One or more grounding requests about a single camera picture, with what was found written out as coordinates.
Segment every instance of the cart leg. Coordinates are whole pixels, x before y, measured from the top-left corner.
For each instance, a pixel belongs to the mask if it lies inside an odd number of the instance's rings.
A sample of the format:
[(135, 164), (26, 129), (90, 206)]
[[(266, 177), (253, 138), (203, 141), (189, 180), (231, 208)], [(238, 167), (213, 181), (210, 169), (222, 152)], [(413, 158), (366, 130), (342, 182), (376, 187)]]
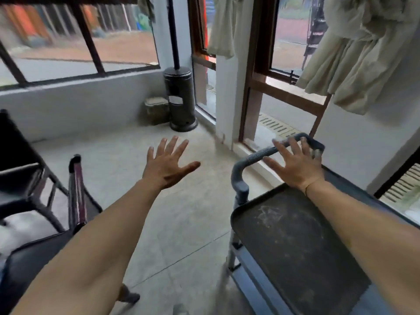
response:
[(229, 251), (228, 256), (226, 258), (226, 263), (228, 265), (228, 269), (233, 272), (235, 270), (235, 252), (232, 249), (232, 246), (239, 245), (239, 238), (236, 233), (231, 230), (231, 238), (229, 240)]

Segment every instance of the white label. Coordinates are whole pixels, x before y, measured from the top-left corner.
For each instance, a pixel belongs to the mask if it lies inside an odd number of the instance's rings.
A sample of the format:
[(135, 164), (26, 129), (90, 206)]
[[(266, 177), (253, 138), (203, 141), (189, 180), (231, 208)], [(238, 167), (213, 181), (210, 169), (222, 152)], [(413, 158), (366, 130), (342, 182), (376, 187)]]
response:
[(179, 96), (169, 96), (169, 102), (174, 105), (182, 105), (184, 103), (182, 97)]

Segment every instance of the chair seat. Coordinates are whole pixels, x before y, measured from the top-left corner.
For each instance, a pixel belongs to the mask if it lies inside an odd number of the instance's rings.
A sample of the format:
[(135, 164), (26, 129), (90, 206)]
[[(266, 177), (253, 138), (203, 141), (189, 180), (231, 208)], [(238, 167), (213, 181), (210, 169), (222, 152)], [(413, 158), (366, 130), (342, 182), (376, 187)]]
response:
[(8, 315), (39, 271), (70, 241), (66, 231), (27, 243), (14, 250), (0, 276), (0, 315)]
[(35, 209), (29, 194), (40, 175), (39, 164), (0, 173), (0, 219)]

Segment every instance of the floor seam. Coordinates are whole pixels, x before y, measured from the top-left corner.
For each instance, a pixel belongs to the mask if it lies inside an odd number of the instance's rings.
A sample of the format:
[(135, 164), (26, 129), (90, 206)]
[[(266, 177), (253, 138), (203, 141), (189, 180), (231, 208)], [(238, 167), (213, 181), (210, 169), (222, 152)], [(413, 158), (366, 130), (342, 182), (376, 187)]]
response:
[(141, 282), (139, 282), (139, 283), (137, 283), (136, 285), (132, 286), (132, 288), (134, 288), (134, 287), (136, 287), (136, 286), (140, 285), (140, 284), (141, 284), (141, 283), (143, 283), (144, 281), (147, 281), (149, 278), (151, 278), (151, 277), (155, 276), (156, 274), (159, 274), (160, 272), (162, 272), (162, 271), (164, 271), (164, 270), (166, 270), (166, 269), (170, 268), (172, 265), (175, 265), (175, 264), (176, 264), (176, 263), (178, 263), (179, 261), (182, 261), (182, 260), (183, 260), (183, 259), (185, 259), (186, 257), (189, 257), (191, 254), (194, 254), (195, 252), (197, 252), (197, 251), (201, 250), (202, 248), (206, 247), (207, 245), (209, 245), (209, 244), (213, 243), (214, 241), (216, 241), (216, 240), (220, 239), (221, 237), (225, 236), (225, 235), (226, 235), (226, 234), (228, 234), (229, 232), (230, 232), (230, 231), (227, 231), (226, 233), (223, 233), (221, 236), (219, 236), (219, 237), (215, 238), (214, 240), (210, 241), (209, 243), (204, 244), (201, 248), (199, 248), (199, 249), (197, 249), (197, 250), (195, 250), (195, 251), (191, 252), (190, 254), (188, 254), (188, 255), (184, 256), (183, 258), (179, 259), (178, 261), (176, 261), (176, 262), (172, 263), (171, 265), (169, 265), (169, 266), (167, 266), (167, 267), (163, 268), (163, 269), (162, 269), (162, 270), (160, 270), (159, 272), (156, 272), (155, 274), (150, 275), (148, 278), (145, 278), (145, 279), (144, 279), (144, 280), (142, 280)]

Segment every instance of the black chair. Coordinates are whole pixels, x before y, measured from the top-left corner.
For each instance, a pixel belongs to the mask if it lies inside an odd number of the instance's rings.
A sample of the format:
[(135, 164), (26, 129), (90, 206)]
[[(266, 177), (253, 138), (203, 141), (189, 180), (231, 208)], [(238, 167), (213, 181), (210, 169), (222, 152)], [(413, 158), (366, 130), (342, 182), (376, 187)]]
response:
[[(0, 278), (0, 315), (8, 315), (18, 303), (39, 271), (71, 240), (86, 223), (102, 212), (83, 184), (81, 157), (75, 155), (69, 164), (69, 229), (14, 250), (5, 262)], [(124, 284), (118, 301), (135, 303), (140, 296)]]
[(0, 225), (4, 218), (35, 210), (54, 226), (57, 232), (65, 229), (51, 212), (51, 203), (40, 201), (41, 191), (51, 180), (52, 194), (58, 188), (65, 195), (67, 189), (49, 169), (44, 159), (31, 147), (6, 110), (0, 110)]

